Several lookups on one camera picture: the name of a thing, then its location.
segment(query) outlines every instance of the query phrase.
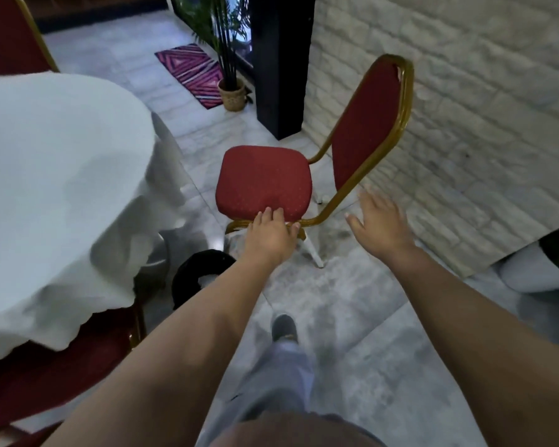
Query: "pink rug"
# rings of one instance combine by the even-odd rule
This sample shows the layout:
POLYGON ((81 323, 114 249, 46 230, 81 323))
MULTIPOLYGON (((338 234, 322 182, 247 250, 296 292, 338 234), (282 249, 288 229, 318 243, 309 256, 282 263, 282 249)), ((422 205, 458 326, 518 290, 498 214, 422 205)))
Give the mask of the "pink rug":
POLYGON ((217 82, 222 79, 219 63, 197 44, 183 45, 156 53, 157 59, 205 108, 222 104, 217 82))

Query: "hand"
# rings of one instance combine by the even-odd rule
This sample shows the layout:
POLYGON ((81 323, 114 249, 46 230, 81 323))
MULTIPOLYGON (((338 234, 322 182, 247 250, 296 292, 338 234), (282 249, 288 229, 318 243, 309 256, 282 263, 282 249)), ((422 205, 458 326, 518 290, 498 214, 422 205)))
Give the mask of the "hand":
POLYGON ((406 214, 391 199, 361 191, 358 194, 364 224, 349 213, 346 220, 365 250, 382 262, 399 251, 416 248, 406 214))
POLYGON ((275 268, 294 252, 299 229, 298 223, 286 226, 283 209, 271 213, 271 208, 267 207, 248 225, 243 256, 257 263, 269 263, 275 268))

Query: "gray sneaker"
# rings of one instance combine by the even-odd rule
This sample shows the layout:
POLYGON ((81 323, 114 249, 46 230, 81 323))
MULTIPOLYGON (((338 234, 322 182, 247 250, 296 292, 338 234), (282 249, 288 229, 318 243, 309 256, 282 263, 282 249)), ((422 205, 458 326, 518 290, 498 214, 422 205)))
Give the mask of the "gray sneaker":
POLYGON ((271 322, 271 338, 274 342, 286 339, 298 343, 296 323, 288 314, 280 314, 271 322))

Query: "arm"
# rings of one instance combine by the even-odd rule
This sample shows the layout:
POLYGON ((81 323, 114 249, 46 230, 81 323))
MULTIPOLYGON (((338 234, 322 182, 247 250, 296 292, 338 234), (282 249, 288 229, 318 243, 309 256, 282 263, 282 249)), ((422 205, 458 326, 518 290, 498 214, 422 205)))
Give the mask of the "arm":
POLYGON ((271 209, 249 225, 243 255, 157 327, 45 447, 194 445, 271 271, 296 246, 271 209))
POLYGON ((361 207, 354 235, 397 277, 487 443, 559 446, 559 346, 416 247, 393 202, 363 192, 361 207))

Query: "white tablecloth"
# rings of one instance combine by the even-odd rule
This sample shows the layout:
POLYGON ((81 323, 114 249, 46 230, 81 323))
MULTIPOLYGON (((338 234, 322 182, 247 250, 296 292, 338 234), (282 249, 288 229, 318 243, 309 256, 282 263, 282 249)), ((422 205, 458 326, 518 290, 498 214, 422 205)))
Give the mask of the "white tablecloth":
POLYGON ((65 349, 95 312, 132 304, 189 180, 157 115, 82 75, 0 79, 0 358, 65 349))

